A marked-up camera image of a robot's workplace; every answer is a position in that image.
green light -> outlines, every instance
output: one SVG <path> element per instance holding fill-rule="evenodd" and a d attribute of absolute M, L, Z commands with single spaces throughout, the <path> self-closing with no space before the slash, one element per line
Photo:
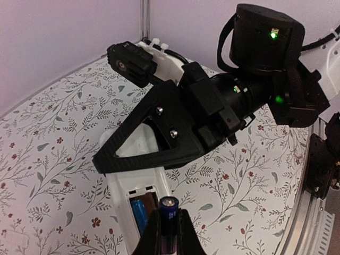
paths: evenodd
<path fill-rule="evenodd" d="M 276 39 L 277 38 L 277 33 L 274 33 L 274 32 L 270 33 L 270 37 L 272 37 L 273 39 Z"/>
<path fill-rule="evenodd" d="M 275 102 L 278 103 L 279 105 L 281 105 L 281 104 L 283 104 L 285 102 L 285 100 L 282 97 L 277 96 L 275 98 Z"/>

robotic arm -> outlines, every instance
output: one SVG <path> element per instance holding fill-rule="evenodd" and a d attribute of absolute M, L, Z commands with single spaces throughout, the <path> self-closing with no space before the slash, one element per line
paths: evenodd
<path fill-rule="evenodd" d="M 239 68 L 228 66 L 222 59 L 224 41 L 232 30 L 229 57 Z M 239 4 L 219 38 L 217 63 L 225 73 L 211 78 L 197 62 L 188 63 L 167 45 L 159 46 L 158 39 L 110 46 L 108 62 L 114 71 L 140 88 L 149 83 L 154 86 L 94 156 L 97 171 L 109 174 L 181 167 L 226 140 L 235 145 L 235 133 L 246 128 L 265 104 L 278 125 L 312 125 L 339 93 L 340 41 L 332 40 L 326 48 L 301 56 L 306 49 L 302 47 L 303 38 L 303 25 L 291 17 Z M 328 123 L 326 141 L 315 134 L 310 138 L 315 146 L 308 154 L 304 185 L 316 197 L 324 198 L 331 183 L 340 181 L 339 117 L 335 114 Z M 158 151 L 119 156 L 119 148 L 141 124 L 152 128 Z M 155 210 L 134 255 L 160 253 L 161 223 Z M 174 224 L 179 240 L 177 254 L 205 254 L 188 212 L 179 210 Z M 194 253 L 188 243 L 195 247 Z"/>

floral pattern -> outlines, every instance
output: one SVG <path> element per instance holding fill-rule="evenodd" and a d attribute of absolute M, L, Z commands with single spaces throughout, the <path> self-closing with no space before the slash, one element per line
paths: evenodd
<path fill-rule="evenodd" d="M 0 118 L 0 255 L 126 254 L 91 159 L 149 89 L 101 59 Z M 207 254 L 273 254 L 292 211 L 308 131 L 277 126 L 268 107 L 256 116 L 236 146 L 167 171 Z"/>

gray leaf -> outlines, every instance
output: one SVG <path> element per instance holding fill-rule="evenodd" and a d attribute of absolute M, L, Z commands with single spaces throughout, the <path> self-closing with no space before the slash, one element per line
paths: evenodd
<path fill-rule="evenodd" d="M 66 225 L 65 225 L 65 227 L 69 226 L 70 223 L 72 222 L 73 213 L 72 213 L 71 211 L 67 211 L 67 212 L 66 212 L 66 217 L 67 217 L 67 220 L 66 220 Z"/>
<path fill-rule="evenodd" d="M 55 117 L 55 120 L 56 120 L 56 121 L 63 121 L 63 119 L 60 118 L 59 116 L 56 116 L 56 117 Z"/>
<path fill-rule="evenodd" d="M 119 91 L 119 92 L 122 92 L 124 88 L 125 88 L 124 85 L 120 85 L 120 86 L 118 86 L 118 91 Z"/>
<path fill-rule="evenodd" d="M 228 189 L 232 195 L 235 194 L 235 189 L 230 183 L 228 183 Z"/>
<path fill-rule="evenodd" d="M 212 255 L 217 255 L 218 249 L 212 254 Z"/>
<path fill-rule="evenodd" d="M 74 168 L 75 166 L 69 166 L 68 168 L 66 168 L 66 171 L 71 170 L 72 168 Z"/>
<path fill-rule="evenodd" d="M 210 209 L 212 209 L 213 208 L 213 205 L 212 204 L 210 204 L 210 203 L 208 203 L 208 204 L 206 204 L 206 205 L 204 205 L 204 206 L 202 206 L 200 209 L 198 209 L 199 211 L 206 211 L 206 210 L 210 210 Z"/>
<path fill-rule="evenodd" d="M 48 142 L 47 142 L 47 143 L 44 143 L 44 144 L 41 144 L 41 145 L 39 145 L 39 146 L 37 147 L 37 149 L 38 149 L 38 151 L 42 151 L 42 150 L 45 149 L 45 147 L 48 146 L 48 145 L 49 145 Z"/>
<path fill-rule="evenodd" d="M 28 197 L 28 198 L 30 198 L 32 195 L 33 195 L 33 193 L 34 193 L 34 189 L 36 188 L 36 186 L 34 185 L 34 187 L 33 187 L 33 189 L 32 189 L 32 191 L 31 191 L 31 193 L 30 193 L 30 196 Z"/>
<path fill-rule="evenodd" d="M 241 203 L 237 203 L 235 207 L 239 208 L 239 210 L 241 211 L 249 211 L 248 208 L 242 205 Z"/>
<path fill-rule="evenodd" d="M 39 172 L 37 173 L 37 178 L 40 182 L 43 182 L 44 180 L 43 176 Z"/>
<path fill-rule="evenodd" d="M 110 216 L 111 218 L 113 218 L 114 220 L 115 220 L 115 222 L 117 222 L 118 223 L 118 219 L 117 219 L 117 217 L 116 216 Z"/>
<path fill-rule="evenodd" d="M 52 184 L 60 184 L 60 181 L 58 181 L 58 180 L 56 180 L 56 179 L 53 179 L 53 180 L 51 180 L 51 183 L 52 183 Z"/>
<path fill-rule="evenodd" d="M 277 174 L 275 172 L 272 172 L 271 175 L 274 177 L 275 184 L 277 184 L 278 181 Z"/>
<path fill-rule="evenodd" d="M 273 234 L 273 235 L 276 236 L 276 237 L 280 237 L 280 236 L 282 236 L 284 233 L 285 233 L 285 231 L 284 231 L 284 230 L 281 230 L 280 232 L 277 232 L 277 233 L 275 233 L 275 234 Z"/>
<path fill-rule="evenodd" d="M 226 215 L 226 216 L 224 216 L 222 219 L 220 219 L 219 222 L 221 223 L 221 222 L 223 222 L 223 221 L 229 219 L 229 218 L 232 217 L 232 216 L 233 216 L 233 214 Z"/>

camera lens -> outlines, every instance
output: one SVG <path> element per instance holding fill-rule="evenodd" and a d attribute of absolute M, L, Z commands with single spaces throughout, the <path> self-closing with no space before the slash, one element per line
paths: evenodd
<path fill-rule="evenodd" d="M 119 59 L 116 61 L 116 66 L 122 72 L 126 72 L 126 65 L 122 61 L 120 61 Z"/>

